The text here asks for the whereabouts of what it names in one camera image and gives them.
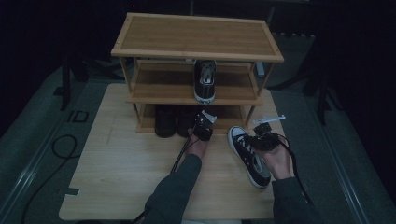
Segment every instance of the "black shoe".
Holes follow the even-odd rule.
[[[198,105],[180,105],[178,108],[177,133],[182,137],[189,137],[187,130],[193,128],[199,111]]]
[[[228,131],[230,147],[245,164],[251,183],[257,188],[265,189],[271,181],[271,173],[262,158],[250,147],[248,139],[248,133],[241,127],[234,126]]]
[[[208,105],[215,99],[216,61],[195,61],[194,97],[200,105]]]
[[[155,105],[155,133],[163,138],[176,133],[176,110],[174,105]]]

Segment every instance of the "wooden shelf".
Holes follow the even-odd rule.
[[[231,127],[245,127],[245,108],[238,105],[206,105],[204,111],[217,116],[213,125],[214,134],[226,134]],[[140,123],[137,124],[137,133],[155,133],[155,105],[142,105],[140,108]]]
[[[217,61],[215,100],[205,110],[218,117],[214,133],[246,126],[255,107],[264,104],[262,89],[274,63],[284,61],[265,21],[143,13],[127,14],[111,55],[120,57],[138,133],[154,133],[156,104],[198,104],[193,63],[186,59]],[[125,57],[134,57],[132,80]],[[270,63],[260,87],[255,62]]]
[[[212,105],[262,105],[249,63],[218,63]],[[139,61],[128,102],[194,105],[193,64],[183,61]]]

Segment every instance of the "person's arm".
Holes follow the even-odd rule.
[[[208,142],[191,136],[186,158],[178,170],[164,178],[145,205],[143,223],[181,223],[190,194],[202,167]]]
[[[275,224],[322,223],[320,213],[306,202],[295,177],[273,181]]]
[[[284,138],[279,137],[279,140],[286,144]],[[320,213],[305,200],[297,178],[291,175],[289,152],[282,145],[272,151],[255,151],[276,180],[272,183],[275,224],[322,223]]]

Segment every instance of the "gray carpet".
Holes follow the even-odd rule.
[[[309,46],[310,40],[303,43]],[[277,84],[296,74],[298,64],[305,52],[302,40],[277,36],[276,41],[285,57],[283,65],[277,65],[269,85]],[[81,152],[92,126],[97,108],[100,105],[106,86],[114,80],[97,77],[88,83],[73,81],[72,102],[65,111],[60,111],[61,98],[53,96],[54,89],[61,85],[61,74],[55,72],[46,80],[37,94],[26,106],[20,117],[0,140],[0,205],[10,204],[7,196],[13,193],[13,188],[20,174],[35,157],[40,148],[44,160],[40,163],[37,174],[32,174],[30,188],[15,201],[15,206],[9,212],[4,223],[21,223],[22,212],[37,188],[64,161],[54,156],[51,143],[64,134],[73,134],[78,141],[76,152]],[[327,125],[322,127],[315,115],[316,97],[304,97],[301,93],[302,83],[297,83],[284,91],[272,91],[278,113],[287,118],[282,120],[290,146],[297,156],[298,170],[305,188],[323,215],[325,223],[396,223],[395,206],[382,187],[370,160],[364,151],[359,137],[343,111],[326,112]],[[71,113],[79,116],[73,122]],[[67,155],[73,149],[72,138],[60,139],[55,145],[58,152]],[[339,158],[350,184],[346,189],[345,179],[340,177],[334,155]],[[68,187],[78,159],[68,161],[65,166],[38,192],[29,206],[26,223],[75,223],[59,219],[58,212],[63,201],[61,196]],[[353,198],[350,190],[356,193],[361,204],[363,215],[357,216],[353,208]],[[273,220],[253,220],[253,223],[268,224]]]

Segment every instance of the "hand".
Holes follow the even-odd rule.
[[[283,137],[278,137],[279,140],[286,145],[286,140]],[[291,177],[290,172],[290,154],[281,144],[272,151],[255,152],[264,159],[265,165],[273,174],[275,179],[285,179]]]
[[[194,134],[191,136],[189,147],[186,150],[186,154],[194,154],[202,159],[205,155],[207,144],[209,141],[204,142],[199,140]]]

